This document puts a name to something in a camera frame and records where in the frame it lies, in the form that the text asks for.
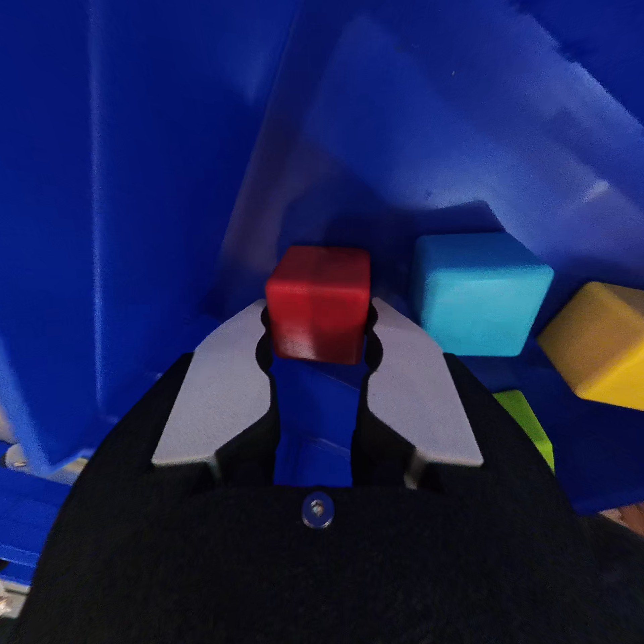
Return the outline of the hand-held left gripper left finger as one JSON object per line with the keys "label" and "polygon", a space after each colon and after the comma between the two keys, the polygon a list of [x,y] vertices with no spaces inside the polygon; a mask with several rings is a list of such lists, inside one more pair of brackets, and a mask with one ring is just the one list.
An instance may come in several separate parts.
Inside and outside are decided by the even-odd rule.
{"label": "hand-held left gripper left finger", "polygon": [[273,468],[279,407],[267,302],[257,300],[194,350],[152,457],[157,467],[247,461]]}

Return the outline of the cyan cube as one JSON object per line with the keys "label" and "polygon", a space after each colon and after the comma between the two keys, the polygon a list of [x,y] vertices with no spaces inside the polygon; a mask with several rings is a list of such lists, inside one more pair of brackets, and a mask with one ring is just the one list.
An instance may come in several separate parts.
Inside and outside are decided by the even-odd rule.
{"label": "cyan cube", "polygon": [[444,352],[518,356],[554,270],[507,232],[426,235],[414,246],[410,306]]}

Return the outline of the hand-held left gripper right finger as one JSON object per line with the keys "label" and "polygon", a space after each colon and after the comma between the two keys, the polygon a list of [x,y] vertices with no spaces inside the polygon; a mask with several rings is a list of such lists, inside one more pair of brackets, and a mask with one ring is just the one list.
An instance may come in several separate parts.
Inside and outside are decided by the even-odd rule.
{"label": "hand-held left gripper right finger", "polygon": [[381,298],[370,303],[352,459],[367,468],[484,463],[439,345]]}

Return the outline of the green cube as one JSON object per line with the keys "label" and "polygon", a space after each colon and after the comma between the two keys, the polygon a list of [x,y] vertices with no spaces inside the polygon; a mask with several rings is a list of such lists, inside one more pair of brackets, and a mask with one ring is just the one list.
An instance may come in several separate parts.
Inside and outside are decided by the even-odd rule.
{"label": "green cube", "polygon": [[506,390],[494,393],[493,397],[519,424],[554,473],[554,450],[552,443],[524,394],[519,390]]}

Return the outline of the red cube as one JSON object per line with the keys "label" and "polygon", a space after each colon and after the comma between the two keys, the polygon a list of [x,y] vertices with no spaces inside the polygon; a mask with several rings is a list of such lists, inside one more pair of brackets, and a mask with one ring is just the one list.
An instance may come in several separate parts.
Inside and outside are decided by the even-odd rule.
{"label": "red cube", "polygon": [[283,359],[357,365],[370,292],[368,251],[290,246],[265,285],[274,352]]}

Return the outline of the yellow cube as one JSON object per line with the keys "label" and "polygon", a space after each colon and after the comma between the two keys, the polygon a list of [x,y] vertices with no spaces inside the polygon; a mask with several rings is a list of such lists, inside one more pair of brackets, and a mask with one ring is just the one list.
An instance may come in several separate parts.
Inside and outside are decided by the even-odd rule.
{"label": "yellow cube", "polygon": [[586,283],[536,338],[580,398],[643,410],[643,291]]}

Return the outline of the blue plastic bin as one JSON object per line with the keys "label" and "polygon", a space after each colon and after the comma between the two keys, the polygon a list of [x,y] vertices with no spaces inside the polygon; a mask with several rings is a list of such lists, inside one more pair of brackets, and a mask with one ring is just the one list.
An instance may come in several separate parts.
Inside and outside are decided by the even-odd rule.
{"label": "blue plastic bin", "polygon": [[1,579],[30,586],[71,486],[1,468]]}
{"label": "blue plastic bin", "polygon": [[519,388],[576,511],[643,500],[643,413],[535,336],[643,288],[642,1],[2,1],[1,401],[38,473],[91,454],[289,246],[510,233],[554,270]]}

